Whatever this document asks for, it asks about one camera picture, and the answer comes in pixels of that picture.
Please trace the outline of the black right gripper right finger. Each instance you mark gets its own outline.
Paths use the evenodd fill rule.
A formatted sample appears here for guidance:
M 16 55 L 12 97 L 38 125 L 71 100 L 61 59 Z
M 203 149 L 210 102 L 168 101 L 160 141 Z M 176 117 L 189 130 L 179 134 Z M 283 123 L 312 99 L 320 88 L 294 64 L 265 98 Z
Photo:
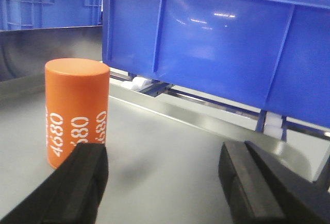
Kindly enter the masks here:
M 224 142 L 219 179 L 234 223 L 329 223 L 329 162 L 309 182 L 250 141 Z

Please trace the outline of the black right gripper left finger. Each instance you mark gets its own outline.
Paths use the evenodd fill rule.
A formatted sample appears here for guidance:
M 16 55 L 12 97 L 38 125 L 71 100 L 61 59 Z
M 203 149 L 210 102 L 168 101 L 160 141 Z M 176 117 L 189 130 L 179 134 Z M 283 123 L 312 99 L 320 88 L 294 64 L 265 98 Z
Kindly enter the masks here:
M 105 145 L 78 144 L 1 223 L 95 223 L 107 181 Z

